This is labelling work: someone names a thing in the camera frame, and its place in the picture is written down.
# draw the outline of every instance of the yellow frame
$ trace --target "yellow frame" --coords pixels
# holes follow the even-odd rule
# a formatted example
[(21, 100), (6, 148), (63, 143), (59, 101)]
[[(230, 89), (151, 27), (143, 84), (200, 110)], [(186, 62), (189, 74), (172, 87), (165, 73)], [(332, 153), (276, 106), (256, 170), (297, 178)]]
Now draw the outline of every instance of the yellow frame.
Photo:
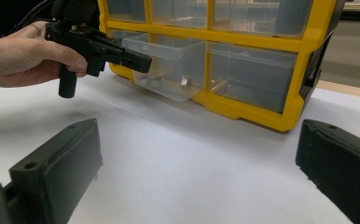
[[(166, 26), (151, 22), (150, 0), (145, 0), (145, 23), (115, 21), (110, 18), (106, 0), (98, 0), (100, 9), (100, 30), (106, 34), (111, 29), (155, 33), (161, 35), (175, 35), (180, 37), (192, 37), (208, 41), (233, 43), (241, 46), (278, 49), (298, 54), (293, 77), (285, 100), (284, 112), (278, 114), (268, 109), (248, 105), (231, 100), (223, 96), (213, 94), (209, 90), (209, 74), (205, 73), (204, 91), (192, 99), (205, 106), (206, 109), (231, 119), (247, 119), (254, 123), (270, 127), (274, 130), (285, 132), (293, 129), (299, 120), (305, 104), (299, 95), (305, 70), (312, 52), (319, 49), (327, 37), (327, 30), (332, 19), (337, 2), (345, 0), (313, 0), (310, 17), (305, 32), (299, 38), (270, 37), (259, 35), (234, 34), (212, 29), (214, 1), (207, 0), (207, 23), (205, 29), (192, 29), (185, 27)], [(209, 54), (206, 53), (205, 71), (209, 67)], [(119, 76), (128, 78), (134, 82), (132, 70), (110, 64), (111, 70)]]

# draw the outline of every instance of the yellow storage organizer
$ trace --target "yellow storage organizer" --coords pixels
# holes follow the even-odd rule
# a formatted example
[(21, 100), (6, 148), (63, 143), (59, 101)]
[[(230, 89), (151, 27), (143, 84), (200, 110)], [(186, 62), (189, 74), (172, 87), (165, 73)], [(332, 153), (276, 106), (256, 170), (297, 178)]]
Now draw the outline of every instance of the yellow storage organizer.
[(100, 29), (150, 55), (119, 76), (231, 119), (294, 128), (346, 0), (98, 0)]

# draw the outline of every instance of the black pistol grip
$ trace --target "black pistol grip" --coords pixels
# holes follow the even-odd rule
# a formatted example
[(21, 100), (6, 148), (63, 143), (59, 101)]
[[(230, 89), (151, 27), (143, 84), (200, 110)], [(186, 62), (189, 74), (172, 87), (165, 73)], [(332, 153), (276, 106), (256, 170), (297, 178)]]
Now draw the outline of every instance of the black pistol grip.
[(76, 73), (67, 70), (65, 64), (61, 64), (58, 94), (63, 98), (73, 98), (76, 92)]

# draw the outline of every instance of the hand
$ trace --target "hand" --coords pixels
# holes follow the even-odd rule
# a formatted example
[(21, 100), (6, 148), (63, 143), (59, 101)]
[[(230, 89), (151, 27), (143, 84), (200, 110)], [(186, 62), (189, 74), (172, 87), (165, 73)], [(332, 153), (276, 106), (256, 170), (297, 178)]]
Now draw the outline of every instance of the hand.
[(45, 24), (37, 21), (0, 38), (0, 87), (30, 86), (59, 78), (61, 63), (78, 77), (87, 74), (84, 57), (45, 39)]

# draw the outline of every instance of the white table surface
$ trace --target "white table surface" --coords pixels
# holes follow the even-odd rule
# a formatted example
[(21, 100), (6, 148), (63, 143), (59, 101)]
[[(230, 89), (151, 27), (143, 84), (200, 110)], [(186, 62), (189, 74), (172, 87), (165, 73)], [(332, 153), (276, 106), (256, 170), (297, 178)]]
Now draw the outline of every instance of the white table surface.
[[(69, 223), (349, 223), (296, 166), (301, 122), (276, 133), (143, 90), (109, 69), (81, 78), (0, 88), (0, 182), (66, 126), (96, 118), (104, 166)], [(360, 97), (316, 89), (300, 120), (360, 137)]]

